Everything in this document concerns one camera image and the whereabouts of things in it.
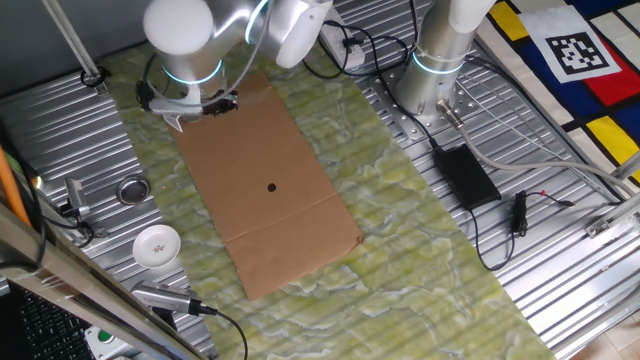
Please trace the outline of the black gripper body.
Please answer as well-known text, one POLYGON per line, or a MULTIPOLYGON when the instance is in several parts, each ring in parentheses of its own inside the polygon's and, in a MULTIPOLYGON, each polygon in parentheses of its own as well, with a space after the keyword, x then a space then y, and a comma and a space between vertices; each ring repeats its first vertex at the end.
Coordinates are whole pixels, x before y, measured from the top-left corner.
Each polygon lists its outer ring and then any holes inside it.
POLYGON ((221 96, 218 100, 215 100, 212 104, 206 105, 203 107, 204 111, 207 111, 208 108, 211 107, 226 107, 229 103, 237 103, 238 104, 238 92, 231 91, 229 94, 225 96, 221 96))

